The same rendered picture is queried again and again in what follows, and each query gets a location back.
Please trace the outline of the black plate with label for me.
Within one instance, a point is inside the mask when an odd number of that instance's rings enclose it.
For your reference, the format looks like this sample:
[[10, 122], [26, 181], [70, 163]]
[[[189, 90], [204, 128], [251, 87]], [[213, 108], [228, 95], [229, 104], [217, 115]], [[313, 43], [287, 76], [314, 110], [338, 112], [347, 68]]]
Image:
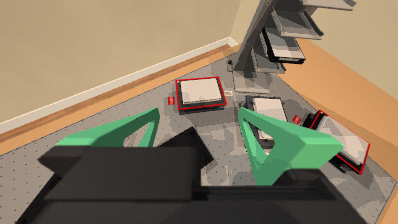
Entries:
[[261, 29], [270, 62], [303, 64], [306, 60], [295, 38], [281, 37], [277, 28]]

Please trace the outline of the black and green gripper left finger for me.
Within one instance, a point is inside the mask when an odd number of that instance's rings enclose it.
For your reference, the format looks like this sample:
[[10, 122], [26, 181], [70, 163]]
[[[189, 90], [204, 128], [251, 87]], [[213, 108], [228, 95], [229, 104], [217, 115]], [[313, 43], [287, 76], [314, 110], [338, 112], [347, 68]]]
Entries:
[[68, 135], [56, 145], [124, 147], [125, 138], [150, 122], [137, 147], [153, 147], [159, 120], [159, 110], [155, 107], [134, 116]]

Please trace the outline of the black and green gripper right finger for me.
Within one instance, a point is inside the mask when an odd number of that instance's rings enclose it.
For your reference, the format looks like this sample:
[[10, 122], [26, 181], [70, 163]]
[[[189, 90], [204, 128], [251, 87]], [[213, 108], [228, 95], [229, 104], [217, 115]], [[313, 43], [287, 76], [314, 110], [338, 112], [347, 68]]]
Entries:
[[[272, 186], [287, 169], [319, 169], [344, 145], [332, 135], [240, 107], [238, 120], [257, 186]], [[274, 139], [267, 156], [250, 122]]]

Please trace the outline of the grey slotted rack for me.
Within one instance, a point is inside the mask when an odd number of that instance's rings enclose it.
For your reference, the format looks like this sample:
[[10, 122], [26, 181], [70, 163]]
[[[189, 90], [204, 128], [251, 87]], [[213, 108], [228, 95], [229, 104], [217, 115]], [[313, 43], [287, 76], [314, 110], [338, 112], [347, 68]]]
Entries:
[[281, 37], [321, 40], [324, 33], [311, 17], [316, 9], [352, 11], [356, 3], [354, 0], [260, 0], [232, 65], [235, 92], [269, 94], [264, 73], [285, 74], [287, 70], [283, 63], [270, 62], [263, 27], [277, 28]]

